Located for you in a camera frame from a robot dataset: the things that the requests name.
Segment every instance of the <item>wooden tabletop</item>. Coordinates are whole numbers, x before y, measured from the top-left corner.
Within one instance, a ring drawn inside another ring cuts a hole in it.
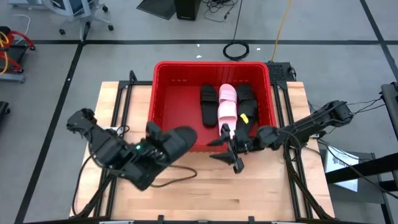
[[[102,83],[95,110],[100,126],[111,124],[117,88],[118,82]],[[151,86],[134,86],[132,89],[127,117],[127,125],[131,129],[124,136],[127,142],[138,142],[145,136],[151,89]],[[294,120],[308,116],[310,111],[303,83],[288,83],[288,91]],[[117,126],[121,122],[125,96],[126,91],[123,91]],[[287,121],[284,100],[281,102],[284,121]],[[275,99],[274,109],[277,115]],[[308,147],[318,150],[315,140],[310,140]],[[256,221],[293,221],[292,199],[282,150],[265,149],[242,155],[242,159],[245,169],[235,174],[231,166],[210,159],[209,153],[189,152],[174,164],[196,169],[197,177],[160,189],[148,188],[143,192],[137,190],[130,181],[118,179],[111,218],[157,220],[158,215],[164,215],[165,220],[247,221],[248,216],[254,216]],[[325,211],[334,216],[320,156],[303,150],[302,160],[309,191]],[[97,190],[100,175],[101,169],[89,161],[81,175],[76,196],[77,212],[83,209]],[[168,168],[154,183],[161,184],[188,175],[191,173]],[[305,217],[303,198],[298,188],[297,194],[301,216]],[[105,214],[107,199],[108,191],[104,194],[102,215]]]

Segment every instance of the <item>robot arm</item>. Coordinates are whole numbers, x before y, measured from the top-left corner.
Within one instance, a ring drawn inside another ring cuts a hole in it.
[[[341,127],[349,124],[353,118],[352,112],[344,101],[331,101],[310,116],[296,121],[294,124],[278,129],[273,126],[261,126],[257,136],[249,138],[240,130],[235,131],[235,136],[230,139],[229,127],[224,124],[221,128],[221,137],[209,143],[209,146],[221,146],[224,142],[228,143],[228,152],[211,155],[214,159],[234,164],[235,173],[240,173],[244,164],[238,154],[264,150],[270,147],[278,150],[282,145],[287,144],[293,147],[304,146],[309,137],[320,132],[328,126]]]
[[[72,115],[67,129],[78,132],[89,142],[89,152],[97,165],[111,174],[130,180],[145,190],[167,166],[183,156],[197,140],[196,132],[179,127],[162,133],[153,122],[146,126],[146,137],[137,144],[119,138],[116,131],[99,127],[90,109]]]

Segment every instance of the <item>black sandal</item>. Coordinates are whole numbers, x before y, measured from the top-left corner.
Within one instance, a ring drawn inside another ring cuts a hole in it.
[[[238,95],[238,121],[236,129],[243,129],[248,135],[253,124],[257,121],[257,100],[249,85],[241,84],[236,89]]]
[[[218,95],[211,85],[200,88],[201,120],[203,125],[214,128],[218,124]]]

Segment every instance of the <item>concrete floor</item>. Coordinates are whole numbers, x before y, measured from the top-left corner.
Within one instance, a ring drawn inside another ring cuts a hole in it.
[[[398,40],[395,0],[366,0],[385,40]],[[228,40],[233,37],[239,7],[224,23],[205,20],[202,4],[195,22],[175,16],[166,21],[136,9],[139,0],[105,1],[115,30],[93,23],[88,40]],[[287,0],[244,1],[237,39],[273,40]],[[222,19],[226,10],[211,15]],[[24,32],[25,14],[32,18],[28,36],[34,40],[78,40],[77,26],[59,35],[62,16],[44,10],[28,10],[0,2],[0,21]],[[360,0],[295,0],[281,34],[282,40],[377,40]],[[0,223],[13,223],[24,197],[44,138],[53,118],[77,45],[41,41],[35,52],[28,51],[24,84],[0,82],[0,101],[10,103],[12,113],[0,126]],[[80,169],[85,141],[65,129],[67,118],[82,107],[95,108],[101,82],[126,80],[134,70],[139,80],[152,80],[153,69],[162,60],[220,60],[224,44],[88,44],[84,46],[70,80],[65,103],[34,190],[24,221],[67,218]],[[270,60],[273,45],[251,44],[247,61]],[[379,97],[380,85],[396,81],[379,43],[363,45],[323,44],[278,46],[276,62],[291,62],[308,99],[315,105],[330,100],[351,103]],[[388,45],[398,58],[398,46]],[[239,47],[230,54],[242,51]],[[357,152],[375,152],[377,157],[397,152],[398,142],[387,111],[380,108],[359,114],[353,122],[334,130],[325,139],[336,147]],[[398,209],[394,199],[391,210]],[[336,216],[346,221],[382,223],[378,205],[333,201]]]

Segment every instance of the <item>pink slipper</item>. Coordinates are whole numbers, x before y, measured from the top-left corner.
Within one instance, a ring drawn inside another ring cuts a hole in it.
[[[231,138],[235,134],[236,129],[236,121],[238,120],[238,116],[236,113],[236,103],[233,101],[225,100],[220,103],[218,107],[218,131],[221,135],[221,127],[223,124],[228,124],[229,130],[231,132],[229,135]]]
[[[230,84],[222,84],[219,92],[219,102],[222,103],[225,100],[230,100],[236,103],[236,90]]]
[[[230,84],[222,84],[219,92],[218,107],[218,130],[221,135],[221,127],[223,124],[228,124],[231,132],[229,133],[231,138],[235,134],[236,122],[238,120],[238,114],[236,112],[236,90]]]

